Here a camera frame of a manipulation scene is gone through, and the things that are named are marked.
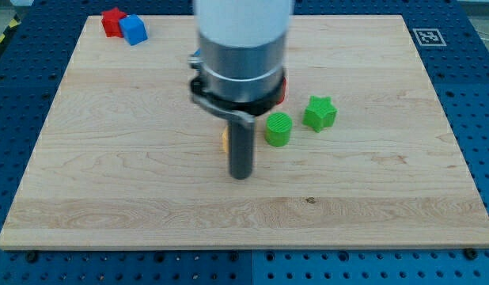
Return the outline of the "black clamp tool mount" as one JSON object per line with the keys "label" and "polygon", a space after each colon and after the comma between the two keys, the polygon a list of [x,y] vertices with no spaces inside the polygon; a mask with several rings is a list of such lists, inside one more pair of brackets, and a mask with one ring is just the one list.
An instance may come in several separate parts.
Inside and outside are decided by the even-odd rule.
{"label": "black clamp tool mount", "polygon": [[249,127],[255,118],[277,105],[284,69],[270,81],[263,76],[250,80],[234,80],[213,76],[203,69],[200,57],[189,57],[190,67],[197,75],[190,81],[191,101],[218,118]]}

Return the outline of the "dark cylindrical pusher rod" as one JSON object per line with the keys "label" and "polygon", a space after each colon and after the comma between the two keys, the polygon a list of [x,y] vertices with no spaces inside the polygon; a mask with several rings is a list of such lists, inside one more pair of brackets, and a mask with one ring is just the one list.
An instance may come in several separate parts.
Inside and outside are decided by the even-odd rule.
{"label": "dark cylindrical pusher rod", "polygon": [[229,173],[238,180],[251,176],[254,158],[255,124],[249,127],[228,122]]}

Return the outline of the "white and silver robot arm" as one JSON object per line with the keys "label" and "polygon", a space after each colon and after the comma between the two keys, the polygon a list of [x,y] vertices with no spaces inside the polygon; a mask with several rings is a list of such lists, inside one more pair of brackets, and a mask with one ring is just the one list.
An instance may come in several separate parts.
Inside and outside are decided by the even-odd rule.
{"label": "white and silver robot arm", "polygon": [[229,173],[252,174],[256,117],[286,92],[284,55],[291,0],[200,0],[194,3],[199,49],[191,100],[228,127]]}

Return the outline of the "red block behind arm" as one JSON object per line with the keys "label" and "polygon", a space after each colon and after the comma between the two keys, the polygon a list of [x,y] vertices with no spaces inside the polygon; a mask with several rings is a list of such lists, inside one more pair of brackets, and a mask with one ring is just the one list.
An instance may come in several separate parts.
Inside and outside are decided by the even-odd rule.
{"label": "red block behind arm", "polygon": [[279,97],[277,100],[277,105],[280,105],[281,103],[284,102],[285,96],[286,96],[286,89],[287,89],[287,80],[286,80],[286,78],[283,78],[282,86],[281,86]]}

